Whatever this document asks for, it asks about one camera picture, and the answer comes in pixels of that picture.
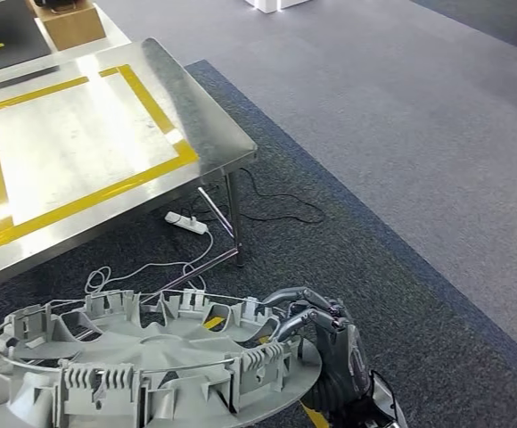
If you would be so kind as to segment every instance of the gray plastic part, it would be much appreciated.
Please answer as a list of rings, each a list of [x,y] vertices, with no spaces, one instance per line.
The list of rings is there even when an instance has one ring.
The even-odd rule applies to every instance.
[[[47,304],[7,316],[0,427],[247,426],[300,399],[321,371],[300,336],[269,340],[280,320],[255,314],[256,299],[228,306],[186,290],[140,300],[101,292],[61,315]],[[216,317],[223,321],[205,326]],[[75,337],[82,332],[97,337]]]

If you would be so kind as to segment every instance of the robotic hand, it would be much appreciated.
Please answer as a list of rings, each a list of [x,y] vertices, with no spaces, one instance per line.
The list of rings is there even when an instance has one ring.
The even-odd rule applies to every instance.
[[[286,320],[271,337],[283,342],[309,323],[315,326],[322,361],[318,380],[302,398],[329,414],[336,428],[407,428],[394,393],[367,367],[359,331],[341,300],[327,300],[306,287],[285,288],[263,300],[266,307],[289,302]]]

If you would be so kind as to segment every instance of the white power strip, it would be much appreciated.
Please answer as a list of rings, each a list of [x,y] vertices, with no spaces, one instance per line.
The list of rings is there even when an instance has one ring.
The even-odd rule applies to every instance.
[[[167,213],[165,216],[165,221],[171,225],[183,227],[183,229],[195,232],[198,235],[203,235],[208,231],[207,225],[202,223],[201,221],[197,221],[197,219],[195,217],[189,218],[186,216],[180,216],[177,212],[173,211],[169,211]]]

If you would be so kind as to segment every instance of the black monitor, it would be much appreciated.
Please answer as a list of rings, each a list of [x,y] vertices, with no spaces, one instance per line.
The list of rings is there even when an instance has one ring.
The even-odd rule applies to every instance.
[[[24,0],[0,0],[0,69],[50,53]]]

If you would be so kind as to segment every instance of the stainless steel table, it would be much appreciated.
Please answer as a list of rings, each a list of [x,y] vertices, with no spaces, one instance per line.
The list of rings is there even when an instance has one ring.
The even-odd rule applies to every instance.
[[[199,187],[242,262],[235,175],[257,145],[158,42],[0,76],[0,283]],[[200,186],[225,177],[230,220]]]

